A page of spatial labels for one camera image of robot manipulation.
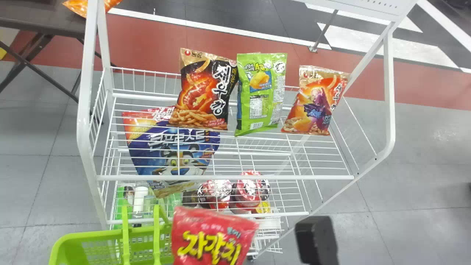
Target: cartoon character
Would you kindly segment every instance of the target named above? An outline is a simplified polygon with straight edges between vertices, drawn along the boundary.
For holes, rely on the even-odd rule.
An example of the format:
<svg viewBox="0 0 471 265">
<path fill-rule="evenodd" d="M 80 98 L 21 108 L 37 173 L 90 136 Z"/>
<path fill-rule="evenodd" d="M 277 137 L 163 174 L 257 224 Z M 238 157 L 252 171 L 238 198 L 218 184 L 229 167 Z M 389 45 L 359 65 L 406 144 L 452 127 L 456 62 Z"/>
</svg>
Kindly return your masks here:
<svg viewBox="0 0 471 265">
<path fill-rule="evenodd" d="M 176 150 L 162 150 L 161 157 L 166 158 L 165 165 L 152 171 L 152 175 L 202 175 L 208 166 L 194 158 L 193 154 L 198 151 L 199 146 L 197 144 L 192 144 L 188 150 L 180 151 L 179 159 L 178 152 Z M 184 181 L 174 181 L 169 182 L 169 184 L 173 185 L 179 182 Z"/>
</svg>

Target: blue snack bag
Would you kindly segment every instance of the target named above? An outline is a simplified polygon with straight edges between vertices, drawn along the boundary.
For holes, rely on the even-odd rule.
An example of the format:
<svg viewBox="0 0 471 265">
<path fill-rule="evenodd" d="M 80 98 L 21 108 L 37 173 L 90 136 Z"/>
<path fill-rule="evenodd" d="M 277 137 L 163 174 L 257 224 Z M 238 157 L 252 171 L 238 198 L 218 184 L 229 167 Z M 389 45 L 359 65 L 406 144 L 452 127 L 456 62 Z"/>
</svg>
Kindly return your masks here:
<svg viewBox="0 0 471 265">
<path fill-rule="evenodd" d="M 218 149 L 218 132 L 167 127 L 174 107 L 123 112 L 124 130 L 132 162 L 139 175 L 168 175 L 147 181 L 156 197 L 196 190 L 197 183 L 172 180 L 172 175 L 202 175 Z"/>
</svg>

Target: basket handle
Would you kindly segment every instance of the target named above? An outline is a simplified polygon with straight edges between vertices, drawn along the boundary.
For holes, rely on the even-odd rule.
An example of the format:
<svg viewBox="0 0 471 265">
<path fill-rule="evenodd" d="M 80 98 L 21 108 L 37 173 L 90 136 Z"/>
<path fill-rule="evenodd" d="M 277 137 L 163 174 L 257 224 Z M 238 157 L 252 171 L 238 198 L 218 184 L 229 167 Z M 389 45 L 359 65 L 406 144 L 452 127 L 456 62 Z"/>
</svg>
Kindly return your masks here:
<svg viewBox="0 0 471 265">
<path fill-rule="evenodd" d="M 129 262 L 129 222 L 128 222 L 128 206 L 123 205 L 122 215 L 122 259 L 124 265 L 130 265 Z"/>
<path fill-rule="evenodd" d="M 154 265 L 161 265 L 160 264 L 160 213 L 162 208 L 159 207 L 158 204 L 154 205 Z M 165 214 L 162 212 L 162 218 L 164 221 L 167 219 Z"/>
</svg>

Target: black device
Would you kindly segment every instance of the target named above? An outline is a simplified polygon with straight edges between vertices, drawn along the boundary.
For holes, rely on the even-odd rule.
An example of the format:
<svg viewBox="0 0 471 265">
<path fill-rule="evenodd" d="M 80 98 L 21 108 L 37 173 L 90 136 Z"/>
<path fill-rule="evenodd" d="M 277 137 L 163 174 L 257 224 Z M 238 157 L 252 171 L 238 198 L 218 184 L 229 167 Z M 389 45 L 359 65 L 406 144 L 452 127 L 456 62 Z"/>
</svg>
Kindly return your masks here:
<svg viewBox="0 0 471 265">
<path fill-rule="evenodd" d="M 337 241 L 328 216 L 309 216 L 295 226 L 301 261 L 311 265 L 339 265 Z"/>
</svg>

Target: chip bag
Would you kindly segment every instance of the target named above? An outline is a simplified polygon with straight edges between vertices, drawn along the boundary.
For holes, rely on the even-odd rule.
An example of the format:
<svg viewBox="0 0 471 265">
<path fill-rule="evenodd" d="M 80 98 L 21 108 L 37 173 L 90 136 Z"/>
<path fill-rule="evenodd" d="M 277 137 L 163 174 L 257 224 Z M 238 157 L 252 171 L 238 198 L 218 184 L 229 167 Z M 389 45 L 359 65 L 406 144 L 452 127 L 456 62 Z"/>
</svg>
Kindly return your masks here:
<svg viewBox="0 0 471 265">
<path fill-rule="evenodd" d="M 350 74 L 317 66 L 300 66 L 299 92 L 282 132 L 330 135 L 332 111 L 338 106 Z"/>
<path fill-rule="evenodd" d="M 241 265 L 258 226 L 235 215 L 176 207 L 171 233 L 173 264 Z"/>
<path fill-rule="evenodd" d="M 236 62 L 180 49 L 181 92 L 169 124 L 227 130 L 229 96 L 239 80 Z"/>
<path fill-rule="evenodd" d="M 105 12 L 119 4 L 122 0 L 105 0 Z M 68 0 L 62 3 L 75 14 L 87 18 L 88 0 Z"/>
<path fill-rule="evenodd" d="M 147 181 L 158 198 L 198 189 L 196 182 L 176 181 L 172 176 L 204 174 L 220 142 L 218 132 L 166 127 L 173 109 L 122 113 L 129 154 L 138 174 L 169 176 L 165 181 Z"/>
<path fill-rule="evenodd" d="M 287 55 L 237 55 L 240 82 L 237 91 L 235 136 L 278 127 L 283 107 Z"/>
</svg>

